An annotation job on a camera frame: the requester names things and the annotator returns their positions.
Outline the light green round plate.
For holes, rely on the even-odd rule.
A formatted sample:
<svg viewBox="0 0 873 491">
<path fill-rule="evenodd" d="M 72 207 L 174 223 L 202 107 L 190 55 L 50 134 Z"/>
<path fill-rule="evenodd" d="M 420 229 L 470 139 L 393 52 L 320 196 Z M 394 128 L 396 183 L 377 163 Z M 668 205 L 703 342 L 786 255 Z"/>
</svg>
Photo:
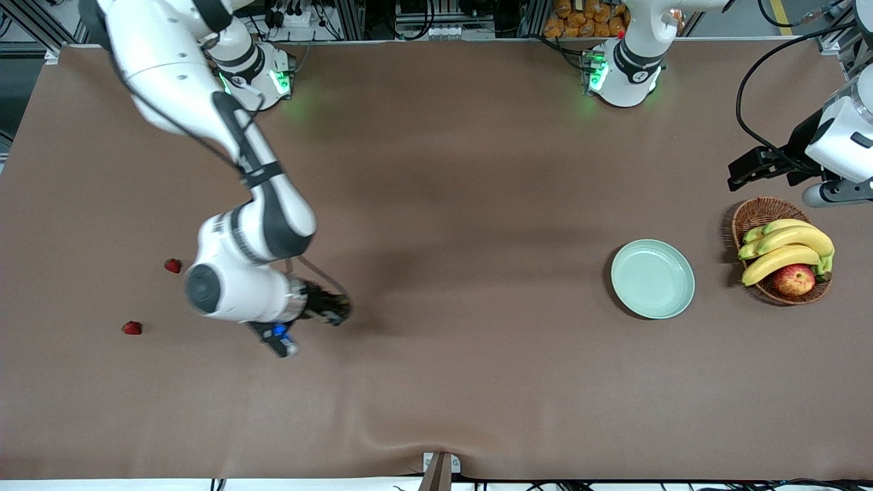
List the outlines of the light green round plate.
<svg viewBox="0 0 873 491">
<path fill-rule="evenodd" d="M 689 260 L 674 246 L 655 239 L 621 246 L 609 267 L 609 280 L 624 307 L 652 320 L 682 314 L 696 293 Z"/>
</svg>

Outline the brown wicker basket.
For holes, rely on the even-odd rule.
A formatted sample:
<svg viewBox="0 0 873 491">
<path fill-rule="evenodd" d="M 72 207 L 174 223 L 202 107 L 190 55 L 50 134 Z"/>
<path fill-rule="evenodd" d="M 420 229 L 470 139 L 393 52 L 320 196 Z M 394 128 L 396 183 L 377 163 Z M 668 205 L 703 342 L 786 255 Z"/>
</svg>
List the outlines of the brown wicker basket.
<svg viewBox="0 0 873 491">
<path fill-rule="evenodd" d="M 732 234 L 733 243 L 736 247 L 737 254 L 740 248 L 745 245 L 743 243 L 744 235 L 752 228 L 764 226 L 774 220 L 783 220 L 784 218 L 792 218 L 792 220 L 802 220 L 814 226 L 808 216 L 799 210 L 798 207 L 790 204 L 786 200 L 779 198 L 753 198 L 742 202 L 733 211 L 733 217 L 730 219 L 730 233 Z M 740 261 L 744 271 L 746 267 L 754 261 Z M 764 295 L 770 301 L 781 303 L 784 305 L 807 305 L 818 301 L 829 292 L 831 286 L 831 277 L 833 269 L 833 256 L 829 258 L 820 258 L 820 263 L 817 265 L 808 265 L 816 274 L 816 286 L 801 297 L 786 297 L 780 295 L 773 287 L 772 275 L 767 276 L 761 282 L 749 286 L 755 287 L 761 295 Z"/>
</svg>

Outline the greenish yellow banana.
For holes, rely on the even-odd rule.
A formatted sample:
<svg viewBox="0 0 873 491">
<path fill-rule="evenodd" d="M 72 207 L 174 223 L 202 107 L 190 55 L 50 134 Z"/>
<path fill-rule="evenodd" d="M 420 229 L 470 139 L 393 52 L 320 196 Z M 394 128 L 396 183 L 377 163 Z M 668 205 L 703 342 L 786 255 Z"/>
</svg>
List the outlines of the greenish yellow banana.
<svg viewBox="0 0 873 491">
<path fill-rule="evenodd" d="M 776 232 L 777 230 L 782 230 L 783 228 L 789 228 L 792 226 L 803 226 L 808 228 L 813 228 L 813 226 L 802 220 L 792 220 L 792 218 L 784 218 L 783 220 L 774 220 L 768 224 L 764 224 L 764 226 L 758 226 L 749 230 L 743 237 L 743 243 L 751 243 L 761 239 L 761 237 L 766 236 L 769 233 Z"/>
</svg>

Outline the red yellow apple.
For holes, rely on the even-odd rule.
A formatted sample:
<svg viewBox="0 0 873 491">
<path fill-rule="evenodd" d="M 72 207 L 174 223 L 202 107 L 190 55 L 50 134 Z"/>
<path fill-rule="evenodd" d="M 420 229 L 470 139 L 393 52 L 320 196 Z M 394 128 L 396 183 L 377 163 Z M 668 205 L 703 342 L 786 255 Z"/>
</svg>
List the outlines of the red yellow apple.
<svg viewBox="0 0 873 491">
<path fill-rule="evenodd" d="M 816 274 L 808 265 L 786 265 L 772 275 L 774 289 L 786 297 L 801 297 L 816 286 Z"/>
</svg>

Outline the brown table mat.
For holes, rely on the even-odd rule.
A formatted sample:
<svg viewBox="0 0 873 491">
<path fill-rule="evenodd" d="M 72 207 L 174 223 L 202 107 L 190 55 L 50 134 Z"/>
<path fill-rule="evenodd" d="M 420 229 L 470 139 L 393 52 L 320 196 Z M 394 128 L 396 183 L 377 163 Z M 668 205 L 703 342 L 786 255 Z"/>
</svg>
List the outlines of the brown table mat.
<svg viewBox="0 0 873 491">
<path fill-rule="evenodd" d="M 237 175 L 147 124 L 103 50 L 63 50 L 0 174 L 0 479 L 402 475 L 430 451 L 480 479 L 873 479 L 873 205 L 807 210 L 838 252 L 820 301 L 739 282 L 734 206 L 799 202 L 726 185 L 774 46 L 681 40 L 630 109 L 540 43 L 315 46 L 258 120 L 353 315 L 297 323 L 291 359 L 164 268 L 249 199 Z M 615 295 L 637 239 L 689 260 L 682 314 Z"/>
</svg>

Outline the pile of orange bread buns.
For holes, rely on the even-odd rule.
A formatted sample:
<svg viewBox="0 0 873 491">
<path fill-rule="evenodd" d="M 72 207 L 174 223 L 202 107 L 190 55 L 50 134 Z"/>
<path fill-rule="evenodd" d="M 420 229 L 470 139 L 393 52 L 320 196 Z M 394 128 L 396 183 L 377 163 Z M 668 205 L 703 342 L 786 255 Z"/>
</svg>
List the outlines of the pile of orange bread buns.
<svg viewBox="0 0 873 491">
<path fill-rule="evenodd" d="M 630 10 L 621 0 L 554 0 L 542 36 L 616 38 L 623 36 L 630 21 Z"/>
</svg>

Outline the white power strip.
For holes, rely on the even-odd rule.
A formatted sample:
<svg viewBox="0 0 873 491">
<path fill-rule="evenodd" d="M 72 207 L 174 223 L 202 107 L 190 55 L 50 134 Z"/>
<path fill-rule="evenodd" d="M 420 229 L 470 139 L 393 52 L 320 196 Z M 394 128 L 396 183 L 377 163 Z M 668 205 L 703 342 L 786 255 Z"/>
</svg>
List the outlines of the white power strip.
<svg viewBox="0 0 873 491">
<path fill-rule="evenodd" d="M 314 0 L 265 0 L 265 24 L 273 28 L 308 29 L 325 25 Z"/>
</svg>

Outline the metal table bracket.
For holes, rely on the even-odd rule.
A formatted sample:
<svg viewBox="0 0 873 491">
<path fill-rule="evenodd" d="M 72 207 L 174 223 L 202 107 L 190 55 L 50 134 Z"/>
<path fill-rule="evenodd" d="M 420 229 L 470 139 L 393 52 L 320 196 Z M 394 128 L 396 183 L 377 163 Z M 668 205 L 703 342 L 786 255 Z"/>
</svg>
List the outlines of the metal table bracket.
<svg viewBox="0 0 873 491">
<path fill-rule="evenodd" d="M 423 473 L 418 491 L 452 491 L 454 476 L 461 474 L 461 460 L 454 453 L 425 453 Z"/>
</svg>

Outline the aluminium frame post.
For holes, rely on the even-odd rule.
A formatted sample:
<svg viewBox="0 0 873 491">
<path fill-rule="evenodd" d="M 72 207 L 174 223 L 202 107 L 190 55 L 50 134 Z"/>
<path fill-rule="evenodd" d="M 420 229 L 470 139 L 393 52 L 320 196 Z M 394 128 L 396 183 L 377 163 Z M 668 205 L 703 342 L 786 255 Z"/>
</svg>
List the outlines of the aluminium frame post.
<svg viewBox="0 0 873 491">
<path fill-rule="evenodd" d="M 334 0 L 334 6 L 344 40 L 364 40 L 367 0 Z"/>
</svg>

